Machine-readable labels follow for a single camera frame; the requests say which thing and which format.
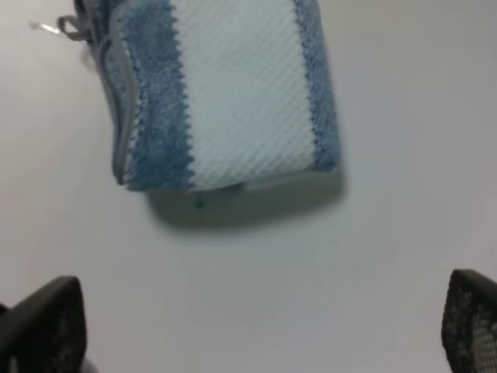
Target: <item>white surface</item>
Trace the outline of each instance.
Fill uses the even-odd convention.
[[[197,190],[314,162],[304,51],[288,0],[172,0]]]
[[[101,372],[449,371],[451,270],[497,278],[497,2],[322,1],[342,196],[232,197],[270,218],[235,224],[227,204],[206,228],[168,225],[154,198],[115,185],[81,46],[28,30],[68,3],[0,13],[5,303],[78,275]]]

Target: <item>black plastic part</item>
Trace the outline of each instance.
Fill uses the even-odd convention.
[[[497,371],[497,284],[474,270],[452,273],[442,343],[453,373]]]
[[[79,372],[86,344],[76,277],[59,277],[0,315],[0,373],[13,357],[19,373]]]

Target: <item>textured fabric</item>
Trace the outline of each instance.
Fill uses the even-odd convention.
[[[316,0],[76,2],[116,127],[114,174],[129,189],[212,190],[337,166]]]

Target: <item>blue stripe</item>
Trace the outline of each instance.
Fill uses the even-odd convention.
[[[334,169],[340,159],[339,136],[325,38],[317,0],[293,0],[304,48],[315,133],[315,169]]]
[[[131,0],[122,5],[120,35],[128,49],[138,102],[136,138],[129,150],[131,190],[188,190],[189,164],[185,87],[169,0]]]

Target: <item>blue and white towel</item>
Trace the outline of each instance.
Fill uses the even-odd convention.
[[[339,162],[316,0],[76,0],[130,190],[201,191]]]

